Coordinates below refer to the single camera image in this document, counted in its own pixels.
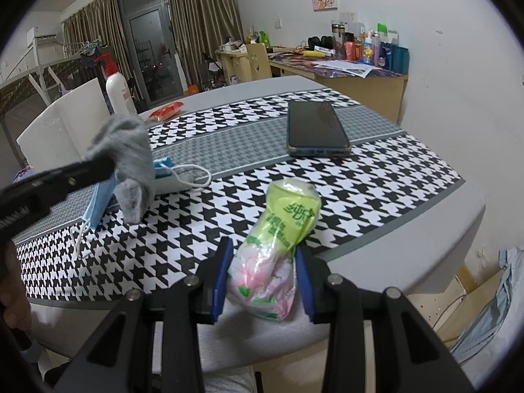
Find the houndstooth tablecloth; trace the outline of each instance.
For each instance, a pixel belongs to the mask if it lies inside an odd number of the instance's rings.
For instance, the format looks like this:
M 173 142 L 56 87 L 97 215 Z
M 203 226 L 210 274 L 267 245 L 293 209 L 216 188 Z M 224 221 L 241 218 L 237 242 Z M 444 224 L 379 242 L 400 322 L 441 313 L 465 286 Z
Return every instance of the houndstooth tablecloth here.
M 330 101 L 353 143 L 352 155 L 339 160 L 288 157 L 290 100 Z M 146 293 L 167 288 L 194 273 L 222 235 L 236 244 L 243 241 L 264 210 L 268 184 L 277 179 L 303 179 L 321 195 L 321 217 L 307 240 L 320 256 L 353 251 L 463 183 L 414 137 L 327 88 L 193 112 L 150 129 L 149 136 L 156 158 L 171 156 L 177 163 L 211 169 L 210 186 L 156 197 L 139 225 L 125 224 L 118 209 L 106 212 L 82 243 L 83 258 L 75 261 L 71 255 L 77 233 L 71 226 L 78 226 L 89 191 L 55 207 L 31 232 L 34 236 L 18 244 L 30 298 L 67 306 L 117 300 L 131 288 Z M 79 205 L 79 197 L 85 205 Z

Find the finger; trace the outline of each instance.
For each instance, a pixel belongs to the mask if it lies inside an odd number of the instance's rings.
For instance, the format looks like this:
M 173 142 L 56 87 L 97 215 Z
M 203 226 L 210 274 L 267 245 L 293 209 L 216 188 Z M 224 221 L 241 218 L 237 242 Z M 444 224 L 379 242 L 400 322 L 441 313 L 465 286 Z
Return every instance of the finger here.
M 22 280 L 16 275 L 9 275 L 0 283 L 0 302 L 10 307 L 18 297 L 26 295 L 26 288 Z
M 29 331 L 31 329 L 31 306 L 29 306 L 29 311 L 26 313 L 26 316 L 18 323 L 18 328 L 22 331 Z
M 15 245 L 12 242 L 7 244 L 7 249 L 5 251 L 5 265 L 9 273 L 20 277 L 22 268 L 20 266 L 18 258 L 16 257 Z
M 30 305 L 25 297 L 20 297 L 4 312 L 4 320 L 9 328 L 23 329 L 28 315 L 31 315 Z

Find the glass door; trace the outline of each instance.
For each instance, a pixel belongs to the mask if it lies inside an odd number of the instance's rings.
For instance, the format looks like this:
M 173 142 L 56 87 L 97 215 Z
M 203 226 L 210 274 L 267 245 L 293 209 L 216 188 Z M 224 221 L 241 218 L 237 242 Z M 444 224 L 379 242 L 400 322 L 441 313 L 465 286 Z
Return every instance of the glass door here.
M 133 69 L 148 108 L 183 94 L 169 0 L 119 0 Z

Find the desk drawer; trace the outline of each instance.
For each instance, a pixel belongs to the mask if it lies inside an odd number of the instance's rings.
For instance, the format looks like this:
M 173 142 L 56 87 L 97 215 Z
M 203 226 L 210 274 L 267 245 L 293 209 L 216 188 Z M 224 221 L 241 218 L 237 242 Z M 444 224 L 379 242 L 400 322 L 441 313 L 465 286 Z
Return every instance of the desk drawer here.
M 238 78 L 238 80 L 240 82 L 242 82 L 242 83 L 245 83 L 246 80 L 244 78 L 244 71 L 242 70 L 242 63 L 240 62 L 240 58 L 239 57 L 235 57 L 233 59 L 233 66 L 234 66 L 234 69 L 235 69 L 235 75 Z
M 280 68 L 279 73 L 281 77 L 288 77 L 290 75 L 300 75 L 301 77 L 309 78 L 313 81 L 315 80 L 315 74 L 304 69 L 285 67 Z

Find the white cable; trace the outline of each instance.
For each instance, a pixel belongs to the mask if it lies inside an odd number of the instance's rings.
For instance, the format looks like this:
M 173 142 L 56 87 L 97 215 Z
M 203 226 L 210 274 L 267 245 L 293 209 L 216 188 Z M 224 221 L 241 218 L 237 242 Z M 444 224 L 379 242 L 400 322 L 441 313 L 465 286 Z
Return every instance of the white cable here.
M 189 187 L 208 187 L 211 183 L 212 175 L 211 172 L 208 169 L 205 169 L 199 165 L 196 164 L 182 164 L 182 165 L 175 165 L 174 167 L 168 167 L 163 162 L 160 163 L 160 166 L 162 168 L 165 168 L 167 171 L 169 171 L 173 176 L 176 177 L 176 179 L 183 185 L 189 186 Z M 192 182 L 185 182 L 180 179 L 175 169 L 193 169 L 193 170 L 201 170 L 204 173 L 208 175 L 208 180 L 205 183 L 192 183 Z
M 437 324 L 442 319 L 442 316 L 444 315 L 444 313 L 446 313 L 453 304 L 457 303 L 458 300 L 463 299 L 466 296 L 467 296 L 467 294 L 462 294 L 460 297 L 457 297 L 455 300 L 453 300 L 450 304 L 447 305 L 447 307 L 444 309 L 444 311 L 438 317 L 437 321 L 433 324 L 433 330 L 435 330 L 435 327 L 437 326 Z

